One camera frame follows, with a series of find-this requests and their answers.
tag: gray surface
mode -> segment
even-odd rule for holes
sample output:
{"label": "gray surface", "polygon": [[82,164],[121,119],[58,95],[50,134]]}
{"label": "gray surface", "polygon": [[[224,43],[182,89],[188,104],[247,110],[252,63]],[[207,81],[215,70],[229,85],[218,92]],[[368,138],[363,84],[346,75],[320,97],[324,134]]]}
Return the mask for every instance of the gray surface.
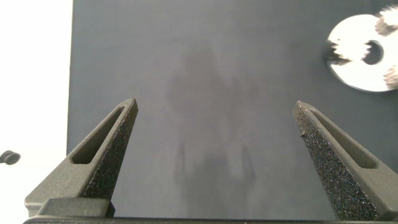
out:
{"label": "gray surface", "polygon": [[382,1],[75,1],[70,152],[140,109],[116,216],[335,219],[292,116],[302,100],[398,171],[398,95],[326,68],[331,29]]}

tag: white wall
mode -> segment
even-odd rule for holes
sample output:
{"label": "white wall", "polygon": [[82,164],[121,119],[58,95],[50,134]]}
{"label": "white wall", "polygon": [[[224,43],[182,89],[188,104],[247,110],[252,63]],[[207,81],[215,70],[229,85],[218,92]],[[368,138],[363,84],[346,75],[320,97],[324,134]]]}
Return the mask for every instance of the white wall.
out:
{"label": "white wall", "polygon": [[72,0],[0,2],[0,219],[23,223],[24,199],[66,154]]}

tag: round metal part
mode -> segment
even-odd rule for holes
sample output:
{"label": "round metal part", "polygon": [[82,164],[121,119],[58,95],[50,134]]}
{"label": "round metal part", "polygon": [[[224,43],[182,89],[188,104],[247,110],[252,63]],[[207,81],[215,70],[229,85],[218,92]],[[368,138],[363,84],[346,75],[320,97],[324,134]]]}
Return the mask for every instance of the round metal part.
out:
{"label": "round metal part", "polygon": [[[397,85],[388,85],[384,76],[398,63],[398,32],[378,34],[375,29],[378,20],[368,14],[349,17],[337,24],[328,38],[328,42],[337,43],[334,48],[339,59],[356,58],[346,63],[329,60],[329,67],[343,83],[359,90],[380,92],[398,88]],[[378,45],[382,52],[380,61],[372,65],[365,62],[369,56],[366,43],[370,42]]]}

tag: silver gear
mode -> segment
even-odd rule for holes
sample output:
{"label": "silver gear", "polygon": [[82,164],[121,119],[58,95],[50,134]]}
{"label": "silver gear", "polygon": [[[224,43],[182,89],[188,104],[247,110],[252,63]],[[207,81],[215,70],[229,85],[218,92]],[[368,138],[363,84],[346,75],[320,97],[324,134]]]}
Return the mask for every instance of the silver gear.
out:
{"label": "silver gear", "polygon": [[388,86],[398,86],[398,67],[397,65],[391,67],[384,75],[384,81]]}
{"label": "silver gear", "polygon": [[378,34],[387,36],[398,30],[398,6],[386,6],[377,16],[379,20],[375,28]]}
{"label": "silver gear", "polygon": [[334,54],[337,55],[338,60],[343,63],[347,63],[355,60],[363,60],[369,53],[371,46],[365,43],[358,43],[358,41],[352,40],[334,40],[332,42],[332,49]]}

